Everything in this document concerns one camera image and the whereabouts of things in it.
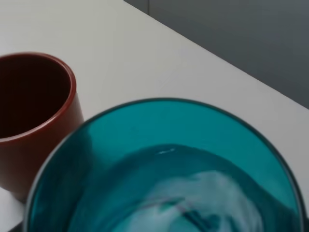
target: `red ceramic cup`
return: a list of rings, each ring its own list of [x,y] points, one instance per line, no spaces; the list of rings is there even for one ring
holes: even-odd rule
[[[0,187],[24,202],[55,146],[83,123],[72,70],[56,57],[0,57]]]

